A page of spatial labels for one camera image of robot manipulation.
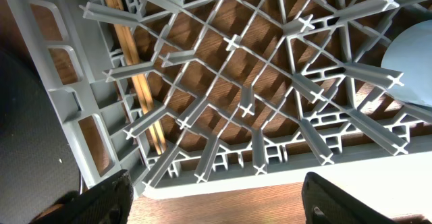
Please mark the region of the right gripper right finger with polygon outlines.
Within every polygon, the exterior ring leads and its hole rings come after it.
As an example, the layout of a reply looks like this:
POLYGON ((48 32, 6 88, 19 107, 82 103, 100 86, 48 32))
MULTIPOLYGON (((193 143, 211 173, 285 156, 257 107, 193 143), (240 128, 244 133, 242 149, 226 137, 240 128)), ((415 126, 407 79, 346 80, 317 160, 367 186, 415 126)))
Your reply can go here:
POLYGON ((304 178, 302 203, 307 224, 394 222, 312 171, 304 178))

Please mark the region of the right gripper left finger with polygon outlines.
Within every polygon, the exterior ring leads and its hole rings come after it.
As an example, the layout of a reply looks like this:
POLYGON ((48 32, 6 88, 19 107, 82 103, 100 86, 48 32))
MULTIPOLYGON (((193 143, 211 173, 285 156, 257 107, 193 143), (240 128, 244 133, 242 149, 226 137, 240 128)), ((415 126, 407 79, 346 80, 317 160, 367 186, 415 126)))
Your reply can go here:
POLYGON ((124 224, 128 222, 133 197, 130 174, 123 169, 33 222, 124 224))

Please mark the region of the light blue cup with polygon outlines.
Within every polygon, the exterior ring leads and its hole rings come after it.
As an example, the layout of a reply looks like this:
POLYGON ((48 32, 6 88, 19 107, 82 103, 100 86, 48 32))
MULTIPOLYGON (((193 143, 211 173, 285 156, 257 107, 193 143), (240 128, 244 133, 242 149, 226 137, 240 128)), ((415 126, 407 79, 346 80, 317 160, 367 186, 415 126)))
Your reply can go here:
POLYGON ((403 86, 388 92, 399 101, 431 106, 431 21, 415 24, 398 35, 385 52, 382 68, 402 72, 403 86))

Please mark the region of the round black serving tray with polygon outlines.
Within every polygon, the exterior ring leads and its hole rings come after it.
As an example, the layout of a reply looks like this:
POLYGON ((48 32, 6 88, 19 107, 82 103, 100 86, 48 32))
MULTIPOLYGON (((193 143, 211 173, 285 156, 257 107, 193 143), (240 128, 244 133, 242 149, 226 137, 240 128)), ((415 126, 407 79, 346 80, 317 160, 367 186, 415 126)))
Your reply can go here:
POLYGON ((80 172, 39 78, 1 52, 1 222, 29 223, 79 193, 80 172))

